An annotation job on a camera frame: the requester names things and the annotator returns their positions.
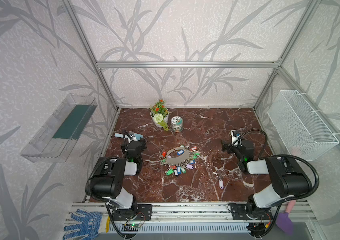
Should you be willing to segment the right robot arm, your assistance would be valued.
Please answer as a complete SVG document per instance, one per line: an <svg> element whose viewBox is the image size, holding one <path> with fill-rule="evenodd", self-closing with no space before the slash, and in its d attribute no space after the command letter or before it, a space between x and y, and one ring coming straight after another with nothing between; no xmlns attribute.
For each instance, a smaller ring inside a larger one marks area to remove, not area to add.
<svg viewBox="0 0 340 240"><path fill-rule="evenodd" d="M228 210L234 220L258 220L264 217L273 220L272 208L305 199L315 193L320 183L319 174L308 161L284 154L265 157L265 147L255 159L255 144L244 138L246 134L231 130L231 142L221 141L222 151L236 156L242 173L268 175L271 183L262 191L250 195L245 204L229 203Z"/></svg>

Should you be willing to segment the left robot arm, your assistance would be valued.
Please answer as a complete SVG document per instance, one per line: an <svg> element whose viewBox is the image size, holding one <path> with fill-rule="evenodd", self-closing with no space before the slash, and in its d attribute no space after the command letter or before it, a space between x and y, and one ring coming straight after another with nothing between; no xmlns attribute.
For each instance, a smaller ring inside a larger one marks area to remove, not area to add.
<svg viewBox="0 0 340 240"><path fill-rule="evenodd" d="M92 199L105 202L114 211L131 213L138 211L137 200L123 187L126 176L138 176L144 165L142 152L147 148L146 140L132 141L121 146L124 157L99 158L92 170L85 192Z"/></svg>

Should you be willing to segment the keyring with coloured key tags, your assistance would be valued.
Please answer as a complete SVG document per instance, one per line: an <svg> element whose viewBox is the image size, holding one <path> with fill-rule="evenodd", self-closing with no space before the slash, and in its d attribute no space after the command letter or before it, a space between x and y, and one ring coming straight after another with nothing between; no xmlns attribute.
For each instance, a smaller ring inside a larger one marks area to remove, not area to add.
<svg viewBox="0 0 340 240"><path fill-rule="evenodd" d="M179 177L187 170L194 170L200 152L196 147L187 148L184 145L162 152L161 165L167 166L165 175Z"/></svg>

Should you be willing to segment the lilac key tag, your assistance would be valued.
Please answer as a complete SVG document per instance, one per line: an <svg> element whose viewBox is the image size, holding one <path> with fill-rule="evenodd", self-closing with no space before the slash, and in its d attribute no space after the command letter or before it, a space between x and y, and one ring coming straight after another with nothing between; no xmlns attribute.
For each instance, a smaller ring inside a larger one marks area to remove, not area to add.
<svg viewBox="0 0 340 240"><path fill-rule="evenodd" d="M219 179L219 187L220 189L224 189L224 183L222 179Z"/></svg>

